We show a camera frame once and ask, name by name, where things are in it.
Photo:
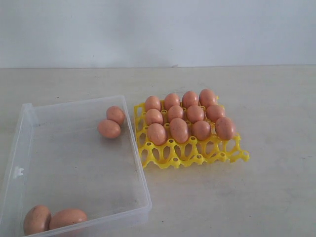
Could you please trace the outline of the brown egg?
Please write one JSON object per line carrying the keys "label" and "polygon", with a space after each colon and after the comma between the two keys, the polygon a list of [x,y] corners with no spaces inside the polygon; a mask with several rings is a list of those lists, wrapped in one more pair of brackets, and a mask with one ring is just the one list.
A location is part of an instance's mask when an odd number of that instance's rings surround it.
{"label": "brown egg", "polygon": [[148,127],[147,136],[149,141],[157,146],[164,144],[167,140],[165,128],[159,123],[153,123]]}
{"label": "brown egg", "polygon": [[179,144],[185,143],[189,138],[187,123],[181,118],[174,118],[170,122],[170,133],[172,138]]}
{"label": "brown egg", "polygon": [[204,110],[199,105],[191,105],[187,108],[187,119],[191,123],[204,120]]}
{"label": "brown egg", "polygon": [[145,101],[145,111],[156,109],[161,111],[161,102],[157,96],[149,96]]}
{"label": "brown egg", "polygon": [[222,140],[231,140],[236,132],[234,122],[228,117],[220,117],[215,122],[215,132]]}
{"label": "brown egg", "polygon": [[104,119],[97,126],[98,132],[105,138],[115,139],[120,136],[121,128],[115,121]]}
{"label": "brown egg", "polygon": [[157,109],[149,109],[145,115],[145,122],[147,125],[158,123],[163,125],[164,119],[162,113]]}
{"label": "brown egg", "polygon": [[197,121],[192,126],[192,134],[201,141],[206,140],[211,134],[211,125],[204,120]]}
{"label": "brown egg", "polygon": [[220,105],[210,105],[206,109],[206,117],[212,122],[216,122],[217,119],[225,116],[225,109]]}
{"label": "brown egg", "polygon": [[180,106],[180,99],[176,93],[169,93],[164,99],[164,108],[168,111],[172,106]]}
{"label": "brown egg", "polygon": [[118,106],[109,107],[106,111],[106,116],[108,120],[112,120],[120,126],[124,123],[125,120],[125,113]]}
{"label": "brown egg", "polygon": [[187,91],[182,97],[182,107],[186,109],[192,105],[198,105],[198,103],[199,103],[199,97],[192,90]]}
{"label": "brown egg", "polygon": [[57,229],[87,221],[87,215],[80,209],[64,209],[57,212],[50,221],[49,229]]}
{"label": "brown egg", "polygon": [[23,222],[24,235],[32,235],[49,230],[51,212],[45,205],[36,205],[26,214]]}
{"label": "brown egg", "polygon": [[211,89],[205,88],[200,92],[199,102],[205,108],[211,105],[217,105],[217,96]]}

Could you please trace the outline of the brown egg second row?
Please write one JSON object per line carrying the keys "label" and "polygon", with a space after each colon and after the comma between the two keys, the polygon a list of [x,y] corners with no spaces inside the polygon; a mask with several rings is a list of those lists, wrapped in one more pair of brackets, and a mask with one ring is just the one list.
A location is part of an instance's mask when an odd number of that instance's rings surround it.
{"label": "brown egg second row", "polygon": [[180,119],[184,118],[183,108],[179,105],[174,105],[170,107],[170,109],[167,112],[168,122],[171,122],[175,118],[180,118]]}

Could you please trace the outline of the yellow plastic egg tray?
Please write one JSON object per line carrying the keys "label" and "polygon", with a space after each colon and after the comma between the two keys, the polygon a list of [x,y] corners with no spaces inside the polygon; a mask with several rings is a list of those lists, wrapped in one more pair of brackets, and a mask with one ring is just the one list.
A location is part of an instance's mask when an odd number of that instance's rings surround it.
{"label": "yellow plastic egg tray", "polygon": [[221,140],[215,132],[215,124],[209,119],[206,121],[211,125],[211,135],[204,141],[190,136],[187,142],[177,143],[169,131],[169,123],[164,124],[167,132],[167,140],[163,145],[156,146],[149,141],[147,136],[148,126],[145,122],[145,104],[141,103],[134,106],[134,125],[136,143],[142,166],[145,168],[149,163],[157,165],[159,168],[173,166],[188,167],[193,163],[214,163],[235,162],[238,159],[249,160],[249,152],[240,147],[241,137],[237,133],[229,141]]}

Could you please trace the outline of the clear plastic box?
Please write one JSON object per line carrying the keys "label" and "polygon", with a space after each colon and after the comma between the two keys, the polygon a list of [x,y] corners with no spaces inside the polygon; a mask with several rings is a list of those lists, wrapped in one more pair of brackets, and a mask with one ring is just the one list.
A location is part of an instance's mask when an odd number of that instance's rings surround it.
{"label": "clear plastic box", "polygon": [[22,106],[0,193],[1,236],[23,236],[24,218],[38,204],[88,217],[43,237],[103,237],[148,221],[152,202],[130,118],[116,139],[97,131],[110,106],[128,113],[122,95]]}

